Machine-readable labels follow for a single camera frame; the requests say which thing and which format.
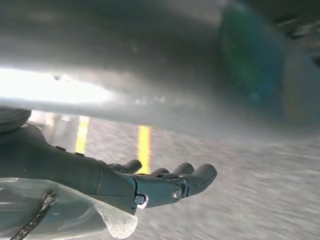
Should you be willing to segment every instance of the prosthetic forearm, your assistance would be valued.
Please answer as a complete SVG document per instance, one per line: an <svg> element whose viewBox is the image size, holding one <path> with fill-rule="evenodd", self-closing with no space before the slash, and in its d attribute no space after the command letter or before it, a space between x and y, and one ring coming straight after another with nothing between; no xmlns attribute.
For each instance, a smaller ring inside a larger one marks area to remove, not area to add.
<svg viewBox="0 0 320 240"><path fill-rule="evenodd" d="M161 168L150 175L134 174L137 160L106 164L63 147L48 144L37 127L26 124L1 133L0 178L51 180L134 214L137 207L172 204L202 192L217 171L205 164L195 172L188 163L173 173Z"/></svg>

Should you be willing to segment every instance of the screw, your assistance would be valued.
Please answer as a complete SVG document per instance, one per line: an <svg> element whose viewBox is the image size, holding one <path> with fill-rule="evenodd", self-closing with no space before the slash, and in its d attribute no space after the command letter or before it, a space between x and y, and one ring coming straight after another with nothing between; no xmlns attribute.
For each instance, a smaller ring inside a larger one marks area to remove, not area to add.
<svg viewBox="0 0 320 240"><path fill-rule="evenodd" d="M145 197L144 196L142 196L142 195L137 195L137 196L135 196L135 198L134 198L134 202L136 203L136 204L143 204L144 202L145 202Z"/></svg>
<svg viewBox="0 0 320 240"><path fill-rule="evenodd" d="M172 199L174 202L177 202L180 200L182 196L183 196L183 190L180 186L175 187L172 192Z"/></svg>

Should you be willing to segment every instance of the black cord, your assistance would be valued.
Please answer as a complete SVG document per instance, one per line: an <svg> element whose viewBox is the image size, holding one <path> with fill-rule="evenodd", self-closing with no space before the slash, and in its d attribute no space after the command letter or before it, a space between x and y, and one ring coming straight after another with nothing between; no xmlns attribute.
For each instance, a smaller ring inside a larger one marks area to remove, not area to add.
<svg viewBox="0 0 320 240"><path fill-rule="evenodd" d="M57 201L57 196L55 194L47 193L44 196L44 201L42 208L35 215L32 220L27 223L26 226L23 227L21 230L16 233L14 236L11 237L10 240L23 240L28 236L31 231L36 228L39 223L44 219L48 211Z"/></svg>

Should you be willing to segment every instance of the clear plastic sleeve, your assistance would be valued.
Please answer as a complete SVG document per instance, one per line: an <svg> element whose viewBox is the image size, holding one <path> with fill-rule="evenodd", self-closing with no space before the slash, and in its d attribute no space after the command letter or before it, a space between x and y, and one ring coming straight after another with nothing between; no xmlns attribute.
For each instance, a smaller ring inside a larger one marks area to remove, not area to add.
<svg viewBox="0 0 320 240"><path fill-rule="evenodd" d="M26 239L64 240L96 233L125 239L138 222L127 212L53 181L0 178L0 239L10 239L34 218L49 191L57 200Z"/></svg>

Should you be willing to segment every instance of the asphalt road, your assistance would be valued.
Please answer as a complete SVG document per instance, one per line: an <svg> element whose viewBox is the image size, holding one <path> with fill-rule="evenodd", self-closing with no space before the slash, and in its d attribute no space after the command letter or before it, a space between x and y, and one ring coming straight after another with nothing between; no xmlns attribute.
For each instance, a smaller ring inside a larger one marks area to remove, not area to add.
<svg viewBox="0 0 320 240"><path fill-rule="evenodd" d="M107 163L137 158L137 126L91 118L85 154ZM320 239L320 140L250 148L152 129L150 167L211 163L217 179L179 203L139 209L130 240ZM105 239L100 235L85 239Z"/></svg>

